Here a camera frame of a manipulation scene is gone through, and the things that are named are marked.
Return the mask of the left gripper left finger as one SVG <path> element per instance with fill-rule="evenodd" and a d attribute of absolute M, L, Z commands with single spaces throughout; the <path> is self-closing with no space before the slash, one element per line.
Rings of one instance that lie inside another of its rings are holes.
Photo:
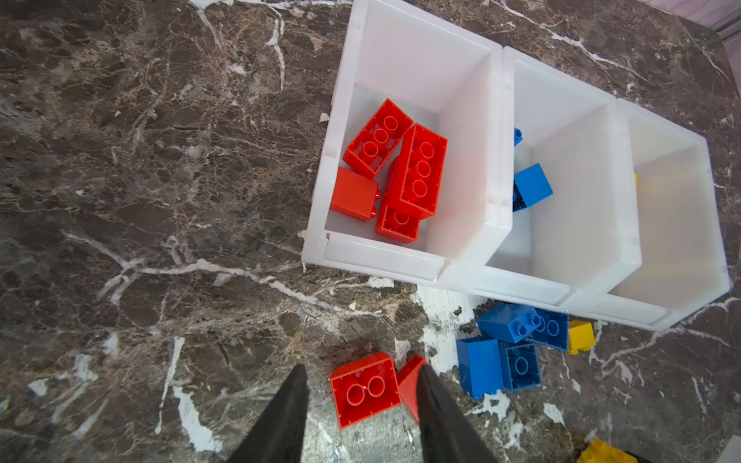
<path fill-rule="evenodd" d="M 300 462 L 310 390 L 297 365 L 228 462 Z"/>

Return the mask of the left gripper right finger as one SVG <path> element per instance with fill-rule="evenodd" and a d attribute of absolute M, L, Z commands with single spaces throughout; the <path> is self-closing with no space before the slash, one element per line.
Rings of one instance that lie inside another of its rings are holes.
<path fill-rule="evenodd" d="M 417 404 L 424 462 L 497 462 L 430 365 L 420 369 Z"/>

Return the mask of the red lego brick square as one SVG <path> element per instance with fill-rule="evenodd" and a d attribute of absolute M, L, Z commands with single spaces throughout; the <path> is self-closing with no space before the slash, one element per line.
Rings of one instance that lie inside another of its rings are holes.
<path fill-rule="evenodd" d="M 426 360 L 422 356 L 414 355 L 397 374 L 399 396 L 415 422 L 420 421 L 417 384 L 419 372 L 425 364 Z"/>

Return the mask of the small yellow lego brick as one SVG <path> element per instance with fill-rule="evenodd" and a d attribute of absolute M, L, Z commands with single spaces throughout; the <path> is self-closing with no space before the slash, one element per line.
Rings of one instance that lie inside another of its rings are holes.
<path fill-rule="evenodd" d="M 577 355 L 579 352 L 589 352 L 596 344 L 592 324 L 583 320 L 569 322 L 567 353 Z"/>

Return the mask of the long red lego brick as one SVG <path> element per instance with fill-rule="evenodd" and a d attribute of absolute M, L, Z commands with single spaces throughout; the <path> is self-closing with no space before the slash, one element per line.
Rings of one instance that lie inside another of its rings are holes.
<path fill-rule="evenodd" d="M 421 220 L 398 212 L 382 203 L 376 223 L 376 234 L 403 244 L 415 242 L 419 237 Z"/>
<path fill-rule="evenodd" d="M 403 136 L 384 199 L 393 210 L 424 220 L 436 214 L 448 140 L 415 123 Z"/>
<path fill-rule="evenodd" d="M 387 98 L 345 149 L 343 161 L 357 174 L 374 179 L 413 125 Z"/>

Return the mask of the small red lego brick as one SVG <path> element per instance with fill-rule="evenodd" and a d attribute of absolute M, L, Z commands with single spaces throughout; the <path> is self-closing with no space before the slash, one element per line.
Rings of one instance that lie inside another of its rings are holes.
<path fill-rule="evenodd" d="M 340 167 L 330 210 L 365 222 L 376 217 L 376 202 L 380 197 L 378 181 Z"/>

